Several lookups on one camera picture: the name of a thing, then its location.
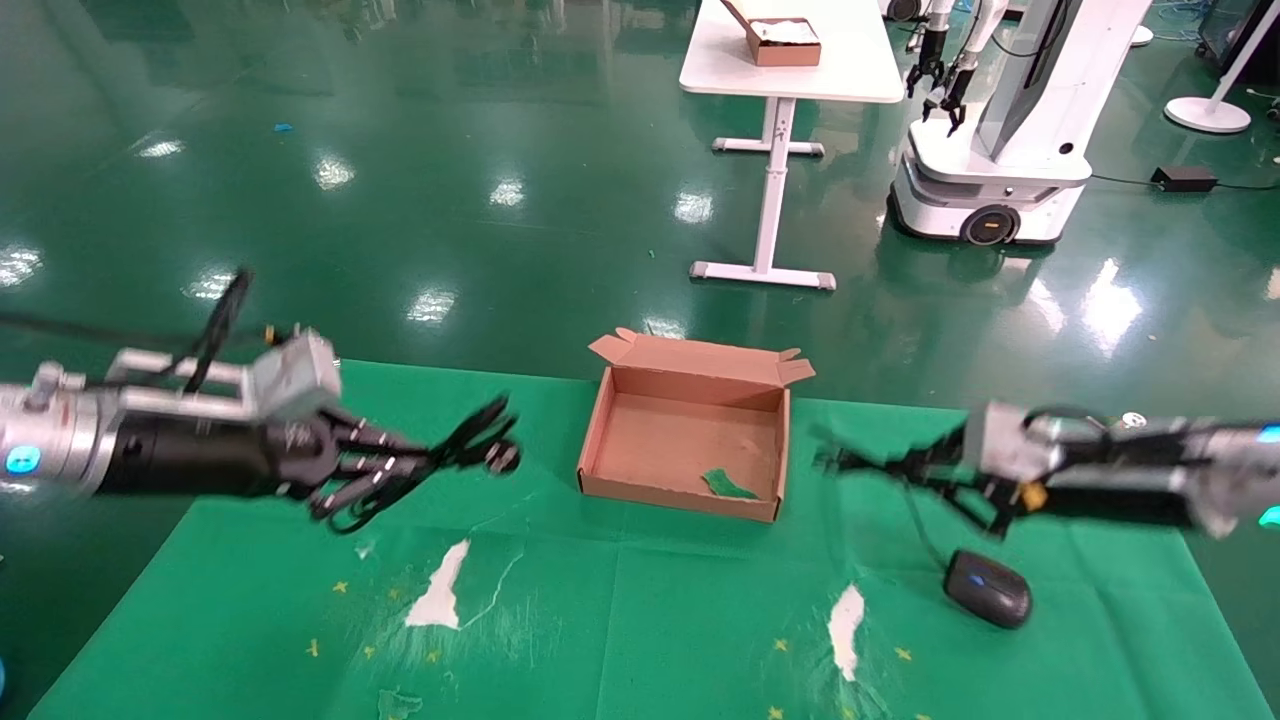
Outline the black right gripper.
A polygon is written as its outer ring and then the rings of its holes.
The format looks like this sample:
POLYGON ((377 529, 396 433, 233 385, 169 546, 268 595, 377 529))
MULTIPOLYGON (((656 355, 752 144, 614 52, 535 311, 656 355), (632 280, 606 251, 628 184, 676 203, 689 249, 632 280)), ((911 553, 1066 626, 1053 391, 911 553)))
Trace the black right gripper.
POLYGON ((828 474, 873 471, 901 483, 925 483, 980 533, 1004 541, 1020 518, 1087 518, 1189 528, 1188 478, 1201 457, 1117 455, 1098 450, 964 450, 965 425, 927 445, 873 457, 815 425, 815 466, 828 474), (987 480, 957 480, 960 461, 987 480))

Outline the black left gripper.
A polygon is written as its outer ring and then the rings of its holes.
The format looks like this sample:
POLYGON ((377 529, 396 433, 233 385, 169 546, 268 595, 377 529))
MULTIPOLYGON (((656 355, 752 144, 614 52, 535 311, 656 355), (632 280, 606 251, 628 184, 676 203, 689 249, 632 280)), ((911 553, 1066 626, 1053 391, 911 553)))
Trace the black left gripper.
POLYGON ((246 425, 131 413, 100 483, 104 495, 310 496, 324 523, 370 523, 442 468, 439 452, 367 418, 246 425))

